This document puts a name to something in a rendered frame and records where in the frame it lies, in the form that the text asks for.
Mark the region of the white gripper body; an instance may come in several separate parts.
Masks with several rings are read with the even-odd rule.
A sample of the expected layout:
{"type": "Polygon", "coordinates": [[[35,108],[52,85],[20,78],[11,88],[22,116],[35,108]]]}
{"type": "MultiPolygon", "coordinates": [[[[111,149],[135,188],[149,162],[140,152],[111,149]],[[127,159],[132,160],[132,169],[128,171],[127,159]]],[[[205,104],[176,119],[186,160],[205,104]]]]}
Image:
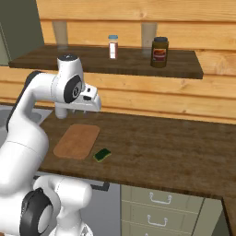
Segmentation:
{"type": "Polygon", "coordinates": [[[71,103],[71,109],[84,112],[99,112],[101,109],[100,96],[97,92],[81,92],[77,99],[71,103]]]}

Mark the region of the brown wooden cutting board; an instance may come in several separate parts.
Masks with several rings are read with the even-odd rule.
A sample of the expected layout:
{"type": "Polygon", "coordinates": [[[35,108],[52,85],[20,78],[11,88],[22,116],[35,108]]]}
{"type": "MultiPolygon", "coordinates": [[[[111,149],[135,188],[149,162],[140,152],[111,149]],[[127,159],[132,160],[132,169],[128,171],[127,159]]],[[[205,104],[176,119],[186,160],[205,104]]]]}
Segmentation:
{"type": "Polygon", "coordinates": [[[53,150],[53,154],[63,159],[85,159],[92,150],[100,128],[90,124],[72,124],[53,150]]]}

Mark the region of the green and yellow sponge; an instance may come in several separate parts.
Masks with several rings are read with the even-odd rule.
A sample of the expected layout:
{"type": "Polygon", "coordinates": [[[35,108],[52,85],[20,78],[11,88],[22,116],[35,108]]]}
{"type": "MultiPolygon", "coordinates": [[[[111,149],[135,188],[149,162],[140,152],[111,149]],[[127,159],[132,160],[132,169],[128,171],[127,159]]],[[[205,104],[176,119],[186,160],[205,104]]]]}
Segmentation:
{"type": "Polygon", "coordinates": [[[93,158],[97,161],[97,162],[102,162],[104,159],[106,159],[107,157],[109,157],[111,155],[111,151],[107,148],[103,148],[101,149],[99,152],[97,152],[93,158]]]}

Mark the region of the grey metal sink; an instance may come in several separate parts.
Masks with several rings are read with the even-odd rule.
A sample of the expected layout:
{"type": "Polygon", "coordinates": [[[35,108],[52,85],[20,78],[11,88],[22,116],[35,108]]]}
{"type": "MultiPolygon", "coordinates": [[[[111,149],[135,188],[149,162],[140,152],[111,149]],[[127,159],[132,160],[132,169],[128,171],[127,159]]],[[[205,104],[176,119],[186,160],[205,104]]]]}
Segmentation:
{"type": "MultiPolygon", "coordinates": [[[[0,142],[6,139],[6,120],[12,110],[12,106],[0,105],[0,142]]],[[[50,114],[52,110],[33,109],[30,115],[31,121],[41,124],[50,114]]]]}

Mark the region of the spice jar with blue lid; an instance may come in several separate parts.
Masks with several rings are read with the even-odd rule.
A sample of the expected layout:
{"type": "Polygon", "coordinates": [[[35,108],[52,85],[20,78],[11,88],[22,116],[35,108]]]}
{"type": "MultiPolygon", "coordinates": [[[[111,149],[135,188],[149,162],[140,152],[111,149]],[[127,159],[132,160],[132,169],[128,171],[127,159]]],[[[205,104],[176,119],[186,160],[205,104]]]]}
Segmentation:
{"type": "Polygon", "coordinates": [[[109,35],[109,55],[111,59],[116,59],[118,56],[118,36],[109,35]]]}

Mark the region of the dark brown jar, black lid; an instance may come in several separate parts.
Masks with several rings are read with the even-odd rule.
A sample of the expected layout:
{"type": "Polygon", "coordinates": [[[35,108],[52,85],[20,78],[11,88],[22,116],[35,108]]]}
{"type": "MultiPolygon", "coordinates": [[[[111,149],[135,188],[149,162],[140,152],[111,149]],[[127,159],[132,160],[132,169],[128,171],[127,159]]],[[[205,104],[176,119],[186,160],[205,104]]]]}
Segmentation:
{"type": "Polygon", "coordinates": [[[167,37],[155,37],[151,48],[150,65],[163,68],[167,64],[169,41],[167,37]]]}

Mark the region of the beige drawer front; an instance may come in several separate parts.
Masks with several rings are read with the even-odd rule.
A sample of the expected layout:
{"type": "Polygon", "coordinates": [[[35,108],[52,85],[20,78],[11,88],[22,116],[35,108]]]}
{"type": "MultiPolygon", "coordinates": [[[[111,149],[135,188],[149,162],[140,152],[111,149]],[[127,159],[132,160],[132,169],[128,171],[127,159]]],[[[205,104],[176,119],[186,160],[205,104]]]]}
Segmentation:
{"type": "Polygon", "coordinates": [[[182,195],[128,185],[122,186],[122,199],[138,204],[192,213],[198,213],[203,202],[203,198],[199,196],[182,195]]]}
{"type": "Polygon", "coordinates": [[[122,220],[152,226],[148,224],[147,215],[151,216],[152,222],[160,224],[163,223],[164,218],[167,218],[167,226],[163,227],[163,229],[183,231],[191,234],[197,219],[195,213],[174,211],[154,206],[142,206],[127,201],[122,202],[122,220]]]}
{"type": "Polygon", "coordinates": [[[122,236],[192,236],[192,234],[183,231],[166,230],[160,227],[146,226],[123,220],[122,236]]]}

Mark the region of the olive green tall cupboard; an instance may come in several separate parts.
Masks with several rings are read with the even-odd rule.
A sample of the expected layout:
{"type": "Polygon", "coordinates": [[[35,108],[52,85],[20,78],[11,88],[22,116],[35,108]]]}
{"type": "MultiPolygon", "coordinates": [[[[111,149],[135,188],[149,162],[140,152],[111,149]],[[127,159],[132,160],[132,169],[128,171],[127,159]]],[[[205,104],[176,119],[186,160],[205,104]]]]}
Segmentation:
{"type": "Polygon", "coordinates": [[[43,45],[36,0],[0,0],[0,66],[43,45]]]}

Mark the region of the grey dishwasher door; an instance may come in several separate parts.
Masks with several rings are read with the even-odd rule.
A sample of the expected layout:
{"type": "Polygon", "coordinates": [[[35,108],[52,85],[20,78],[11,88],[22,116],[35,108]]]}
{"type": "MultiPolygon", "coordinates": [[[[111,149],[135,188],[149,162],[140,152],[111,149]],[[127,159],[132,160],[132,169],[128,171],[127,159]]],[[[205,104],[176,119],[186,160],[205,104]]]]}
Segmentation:
{"type": "Polygon", "coordinates": [[[107,192],[91,185],[104,182],[38,172],[34,187],[50,195],[58,215],[43,236],[121,236],[120,185],[107,192]]]}

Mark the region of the beige cupboard door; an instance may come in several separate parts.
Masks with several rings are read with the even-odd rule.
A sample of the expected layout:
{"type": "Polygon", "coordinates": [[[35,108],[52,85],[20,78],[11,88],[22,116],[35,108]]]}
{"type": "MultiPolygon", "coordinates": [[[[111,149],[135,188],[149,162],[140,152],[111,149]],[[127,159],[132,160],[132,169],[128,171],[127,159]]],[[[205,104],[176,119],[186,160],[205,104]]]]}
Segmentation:
{"type": "Polygon", "coordinates": [[[222,204],[220,200],[205,198],[192,236],[212,236],[221,212],[222,204]]]}

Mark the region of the dark wooden wall shelf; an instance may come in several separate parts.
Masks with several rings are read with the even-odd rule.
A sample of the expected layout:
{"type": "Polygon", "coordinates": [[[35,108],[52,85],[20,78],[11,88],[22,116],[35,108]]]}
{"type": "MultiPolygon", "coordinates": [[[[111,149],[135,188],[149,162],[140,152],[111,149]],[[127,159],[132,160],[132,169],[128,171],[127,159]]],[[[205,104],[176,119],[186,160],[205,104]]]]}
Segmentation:
{"type": "Polygon", "coordinates": [[[57,57],[72,53],[79,57],[86,73],[117,74],[146,77],[202,79],[204,72],[195,51],[168,50],[167,65],[155,68],[140,48],[118,48],[118,58],[109,58],[108,47],[69,46],[59,50],[45,44],[9,63],[12,68],[57,70],[57,57]]]}

